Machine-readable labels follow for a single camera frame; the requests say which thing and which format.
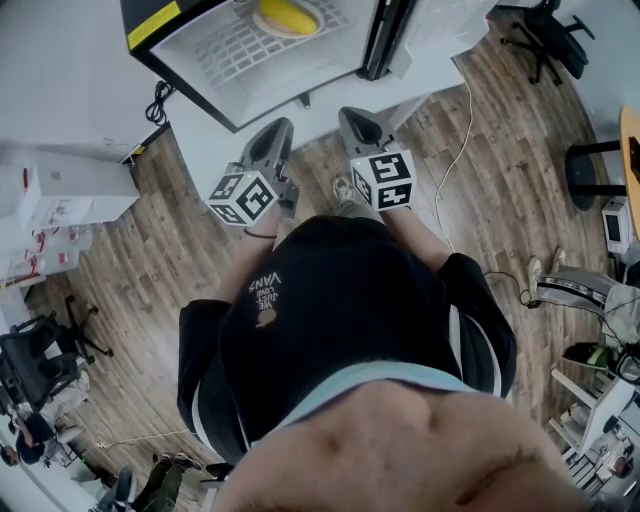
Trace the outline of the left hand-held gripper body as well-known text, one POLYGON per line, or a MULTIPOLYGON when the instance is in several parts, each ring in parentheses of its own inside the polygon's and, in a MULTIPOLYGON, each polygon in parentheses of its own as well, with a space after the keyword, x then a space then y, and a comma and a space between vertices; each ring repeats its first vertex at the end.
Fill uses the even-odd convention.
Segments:
POLYGON ((293 123, 280 117, 257 132, 230 162, 205 204, 227 225, 252 227, 275 204, 295 216, 299 190, 285 173, 293 123))

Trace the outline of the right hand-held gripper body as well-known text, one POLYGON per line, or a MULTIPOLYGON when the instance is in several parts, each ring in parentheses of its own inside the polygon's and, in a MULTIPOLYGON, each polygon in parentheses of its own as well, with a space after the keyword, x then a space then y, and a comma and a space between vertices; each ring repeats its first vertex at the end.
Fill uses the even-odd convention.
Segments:
POLYGON ((356 107, 342 107, 338 120, 351 182, 362 199, 377 212, 408 207, 416 188, 414 161, 389 121, 356 107))

